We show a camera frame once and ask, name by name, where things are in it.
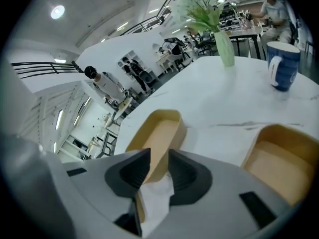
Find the fluorescent light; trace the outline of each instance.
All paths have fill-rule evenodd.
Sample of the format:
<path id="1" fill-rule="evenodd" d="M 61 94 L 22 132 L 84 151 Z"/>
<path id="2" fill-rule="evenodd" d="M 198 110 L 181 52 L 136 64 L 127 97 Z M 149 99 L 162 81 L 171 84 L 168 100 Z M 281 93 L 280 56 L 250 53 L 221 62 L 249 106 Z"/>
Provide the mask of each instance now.
<path id="1" fill-rule="evenodd" d="M 76 120 L 75 120 L 73 125 L 76 125 L 76 123 L 79 121 L 79 118 L 80 118 L 80 116 L 76 117 Z"/>
<path id="2" fill-rule="evenodd" d="M 87 105 L 87 103 L 91 100 L 91 97 L 88 98 L 88 100 L 85 102 L 84 106 Z"/>
<path id="3" fill-rule="evenodd" d="M 119 27 L 117 28 L 117 30 L 120 30 L 120 29 L 124 28 L 127 24 L 128 24 L 128 22 L 124 23 L 123 25 L 119 26 Z"/>
<path id="4" fill-rule="evenodd" d="M 65 8 L 62 5 L 58 5 L 55 8 L 53 8 L 51 12 L 51 18 L 52 19 L 58 19 L 64 14 Z"/>
<path id="5" fill-rule="evenodd" d="M 63 114 L 63 110 L 60 110 L 60 111 L 59 111 L 59 114 L 58 114 L 58 120 L 56 121 L 55 130 L 57 130 L 57 129 L 59 128 L 59 126 L 60 126 L 62 114 Z"/>
<path id="6" fill-rule="evenodd" d="M 155 9 L 155 10 L 151 10 L 150 13 L 155 12 L 155 11 L 158 11 L 158 10 L 159 10 L 159 8 L 157 8 L 157 9 Z"/>
<path id="7" fill-rule="evenodd" d="M 66 60 L 63 59 L 54 59 L 56 63 L 62 63 L 64 64 L 66 62 Z"/>
<path id="8" fill-rule="evenodd" d="M 180 29 L 178 29 L 178 30 L 176 30 L 176 31 L 172 32 L 172 34 L 175 34 L 175 33 L 176 33 L 176 32 L 178 32 L 178 31 L 180 31 Z"/>

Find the mug handle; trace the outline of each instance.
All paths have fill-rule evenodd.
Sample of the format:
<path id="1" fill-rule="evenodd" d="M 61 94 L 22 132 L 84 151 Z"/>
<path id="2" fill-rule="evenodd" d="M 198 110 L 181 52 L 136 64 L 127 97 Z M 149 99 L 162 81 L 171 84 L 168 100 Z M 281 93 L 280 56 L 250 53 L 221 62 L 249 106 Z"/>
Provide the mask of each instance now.
<path id="1" fill-rule="evenodd" d="M 278 86 L 278 82 L 276 82 L 276 74 L 279 63 L 282 61 L 282 58 L 279 56 L 274 56 L 269 63 L 268 71 L 270 71 L 270 83 L 273 86 Z"/>

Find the black railing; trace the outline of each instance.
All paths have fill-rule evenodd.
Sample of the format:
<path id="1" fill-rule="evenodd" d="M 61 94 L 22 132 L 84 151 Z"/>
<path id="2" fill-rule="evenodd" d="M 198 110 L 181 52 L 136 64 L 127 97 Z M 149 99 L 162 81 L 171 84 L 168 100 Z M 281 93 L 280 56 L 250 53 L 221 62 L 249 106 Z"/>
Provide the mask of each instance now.
<path id="1" fill-rule="evenodd" d="M 71 64 L 52 62 L 19 62 L 12 63 L 11 65 L 17 74 L 26 75 L 21 77 L 21 79 L 45 74 L 83 73 L 81 68 L 74 61 L 72 61 Z"/>
<path id="2" fill-rule="evenodd" d="M 165 0 L 162 7 L 159 9 L 159 12 L 156 16 L 153 16 L 149 19 L 146 19 L 137 25 L 131 27 L 130 29 L 126 30 L 123 34 L 130 34 L 130 33 L 140 33 L 140 32 L 147 32 L 152 30 L 155 26 L 161 25 L 164 23 L 165 19 L 170 15 L 170 3 L 174 2 L 175 0 Z"/>

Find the glass vase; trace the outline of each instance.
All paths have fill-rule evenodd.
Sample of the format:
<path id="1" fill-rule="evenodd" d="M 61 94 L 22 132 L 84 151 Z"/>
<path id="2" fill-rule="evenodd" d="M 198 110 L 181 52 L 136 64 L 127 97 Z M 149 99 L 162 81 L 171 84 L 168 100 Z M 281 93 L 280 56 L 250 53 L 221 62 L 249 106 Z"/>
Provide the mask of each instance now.
<path id="1" fill-rule="evenodd" d="M 226 32 L 217 32 L 214 34 L 218 54 L 224 63 L 224 66 L 233 66 L 235 64 L 234 47 Z"/>

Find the wooden tray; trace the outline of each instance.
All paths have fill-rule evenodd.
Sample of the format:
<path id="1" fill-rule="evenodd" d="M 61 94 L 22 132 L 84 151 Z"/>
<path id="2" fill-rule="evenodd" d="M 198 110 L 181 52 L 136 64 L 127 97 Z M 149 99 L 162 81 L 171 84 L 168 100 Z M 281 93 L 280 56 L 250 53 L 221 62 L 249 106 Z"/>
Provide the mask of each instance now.
<path id="1" fill-rule="evenodd" d="M 259 132 L 242 167 L 294 205 L 307 195 L 318 161 L 319 141 L 274 124 Z"/>
<path id="2" fill-rule="evenodd" d="M 144 183 L 159 181 L 168 170 L 168 150 L 179 149 L 186 127 L 179 111 L 156 110 L 137 131 L 126 151 L 151 148 L 151 167 Z"/>

